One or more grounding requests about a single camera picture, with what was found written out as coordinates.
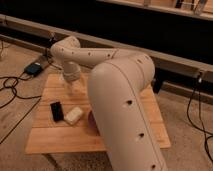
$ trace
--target screw hole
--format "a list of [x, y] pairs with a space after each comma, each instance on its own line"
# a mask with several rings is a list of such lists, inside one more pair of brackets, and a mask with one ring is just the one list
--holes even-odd
[[151, 168], [152, 168], [152, 169], [155, 169], [155, 168], [156, 168], [156, 165], [155, 165], [155, 164], [153, 164]]
[[132, 100], [126, 101], [126, 104], [130, 106], [132, 104]]
[[143, 137], [144, 137], [144, 133], [140, 133], [140, 134], [139, 134], [139, 137], [140, 137], [140, 138], [143, 138]]
[[129, 106], [131, 106], [132, 105], [132, 103], [133, 103], [133, 101], [132, 100], [127, 100], [125, 103], [124, 103], [124, 107], [129, 107]]
[[139, 63], [141, 63], [141, 64], [143, 63], [140, 59], [137, 59], [137, 61], [138, 61]]

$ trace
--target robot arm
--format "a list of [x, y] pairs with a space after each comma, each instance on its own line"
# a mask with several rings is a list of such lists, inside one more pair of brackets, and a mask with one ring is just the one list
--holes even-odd
[[166, 171], [139, 96], [154, 76], [151, 58], [127, 49], [80, 48], [74, 37], [54, 44], [51, 53], [61, 61], [67, 81], [79, 78], [75, 63], [94, 67], [88, 96], [113, 169]]

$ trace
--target wooden table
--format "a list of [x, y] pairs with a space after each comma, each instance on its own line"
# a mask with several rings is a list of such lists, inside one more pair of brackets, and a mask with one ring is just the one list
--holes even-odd
[[[73, 95], [69, 96], [60, 75], [49, 75], [26, 145], [26, 154], [44, 154], [52, 164], [58, 167], [50, 153], [106, 151], [101, 137], [88, 125], [87, 117], [91, 107], [87, 97], [86, 83], [87, 75], [84, 74], [81, 80], [73, 84]], [[61, 102], [64, 114], [75, 106], [81, 107], [84, 111], [83, 118], [75, 126], [69, 126], [64, 121], [55, 123], [52, 119], [50, 103], [56, 101]], [[141, 93], [141, 101], [160, 147], [170, 147], [151, 86]]]

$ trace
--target black cable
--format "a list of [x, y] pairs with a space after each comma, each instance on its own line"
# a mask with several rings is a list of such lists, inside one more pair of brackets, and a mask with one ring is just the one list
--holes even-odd
[[7, 135], [0, 141], [0, 145], [9, 137], [9, 135], [17, 128], [17, 126], [26, 118], [26, 116], [33, 110], [33, 108], [40, 102], [39, 98], [33, 106], [24, 114], [24, 116], [14, 125], [14, 127], [7, 133]]
[[52, 67], [54, 67], [54, 68], [56, 68], [56, 69], [58, 69], [60, 71], [62, 70], [61, 67], [56, 66], [56, 65], [52, 64], [52, 62], [49, 61], [49, 57], [48, 57], [48, 53], [47, 53], [47, 48], [45, 48], [45, 54], [44, 54], [44, 56], [46, 57], [47, 62], [48, 62], [49, 65], [51, 65]]
[[[195, 85], [195, 87], [194, 87], [194, 90], [193, 90], [193, 92], [192, 92], [192, 94], [191, 94], [191, 97], [190, 97], [190, 100], [189, 100], [189, 103], [188, 103], [188, 106], [187, 106], [187, 118], [188, 118], [189, 122], [191, 123], [191, 125], [192, 125], [194, 128], [196, 128], [197, 130], [203, 132], [203, 134], [204, 134], [204, 149], [205, 149], [205, 151], [206, 151], [206, 154], [207, 154], [209, 160], [210, 160], [210, 161], [212, 162], [212, 164], [213, 164], [213, 158], [212, 158], [212, 156], [211, 156], [211, 154], [210, 154], [209, 145], [208, 145], [208, 141], [209, 141], [211, 138], [213, 138], [213, 133], [211, 133], [211, 132], [209, 132], [209, 131], [206, 131], [204, 122], [203, 122], [203, 120], [202, 120], [202, 116], [201, 116], [201, 92], [200, 92], [200, 84], [201, 84], [201, 82], [199, 82], [199, 81], [200, 81], [200, 78], [198, 77], [198, 80], [197, 80], [197, 82], [196, 82], [196, 85]], [[193, 97], [194, 97], [194, 94], [195, 94], [197, 88], [198, 88], [198, 102], [199, 102], [199, 120], [200, 120], [200, 123], [201, 123], [201, 125], [202, 125], [202, 128], [200, 128], [200, 127], [198, 127], [196, 124], [194, 124], [194, 122], [191, 120], [190, 115], [189, 115], [190, 104], [191, 104], [191, 102], [192, 102], [192, 99], [193, 99]]]
[[[189, 103], [188, 103], [188, 105], [187, 105], [187, 112], [186, 112], [186, 113], [187, 113], [187, 118], [188, 118], [188, 121], [190, 122], [190, 124], [191, 124], [194, 128], [196, 128], [197, 130], [203, 132], [204, 130], [203, 130], [202, 128], [200, 128], [199, 126], [197, 126], [197, 125], [191, 120], [190, 113], [189, 113], [189, 108], [190, 108], [191, 102], [192, 102], [192, 100], [193, 100], [194, 94], [195, 94], [195, 92], [196, 92], [196, 89], [197, 89], [197, 83], [196, 83], [196, 85], [195, 85], [195, 87], [194, 87], [194, 89], [193, 89], [193, 92], [192, 92], [192, 94], [191, 94], [191, 97], [190, 97], [190, 99], [189, 99]], [[209, 131], [206, 131], [206, 130], [205, 130], [205, 133], [207, 133], [207, 134], [213, 136], [213, 133], [211, 133], [211, 132], [209, 132]]]
[[201, 125], [202, 125], [202, 128], [203, 128], [203, 133], [204, 133], [204, 149], [206, 151], [207, 156], [209, 157], [209, 159], [213, 163], [213, 158], [212, 158], [212, 156], [210, 154], [209, 145], [208, 145], [208, 140], [210, 140], [209, 137], [213, 137], [213, 136], [211, 135], [211, 136], [208, 137], [206, 135], [205, 125], [204, 125], [202, 117], [201, 117], [201, 95], [200, 95], [200, 89], [198, 91], [198, 101], [199, 101], [199, 119], [200, 119], [200, 122], [201, 122]]
[[19, 83], [19, 80], [22, 81], [28, 81], [29, 79], [31, 79], [32, 77], [28, 77], [28, 78], [22, 78], [24, 73], [22, 73], [20, 76], [15, 77], [15, 76], [4, 76], [4, 77], [0, 77], [0, 79], [5, 79], [3, 82], [3, 87], [0, 88], [0, 92], [3, 90], [7, 90], [10, 89], [13, 96], [10, 98], [10, 100], [8, 100], [6, 103], [4, 103], [3, 105], [0, 106], [0, 109], [6, 107], [7, 105], [9, 105], [15, 98], [19, 98], [19, 99], [23, 99], [23, 100], [28, 100], [28, 99], [35, 99], [35, 98], [40, 98], [41, 96], [31, 96], [31, 97], [22, 97], [20, 95], [18, 95], [18, 91], [16, 89], [16, 86]]

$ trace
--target concrete floor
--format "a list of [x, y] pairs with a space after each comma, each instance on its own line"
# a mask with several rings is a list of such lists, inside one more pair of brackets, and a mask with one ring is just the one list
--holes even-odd
[[[0, 76], [19, 75], [23, 67], [33, 61], [38, 55], [36, 52], [12, 45], [3, 52], [3, 58], [0, 62]], [[19, 93], [25, 96], [41, 94], [47, 75], [55, 72], [58, 71], [48, 67], [37, 78], [21, 83], [18, 87]], [[0, 93], [0, 104], [9, 96], [8, 93]], [[209, 162], [203, 148], [203, 134], [189, 126], [186, 118], [188, 94], [189, 90], [174, 88], [174, 86], [165, 84], [163, 90], [156, 95], [172, 143], [171, 148], [163, 149], [162, 152], [171, 171], [210, 171], [213, 170], [213, 165]], [[202, 116], [206, 128], [213, 132], [212, 97], [208, 98], [208, 100], [209, 104], [202, 104]], [[21, 114], [27, 111], [34, 102], [35, 100], [15, 100], [8, 107], [0, 109], [0, 125], [5, 123], [11, 124], [11, 122], [20, 119]], [[195, 101], [192, 104], [191, 110], [192, 118], [195, 122], [198, 122], [197, 109], [198, 104]], [[35, 111], [36, 109], [0, 145], [1, 171], [54, 170], [54, 167], [42, 155], [25, 154], [25, 145]], [[2, 121], [2, 115], [5, 114], [12, 116], [8, 117], [10, 119], [4, 118]], [[213, 154], [213, 141], [210, 142], [210, 148]], [[105, 153], [53, 154], [53, 157], [65, 171], [112, 170]]]

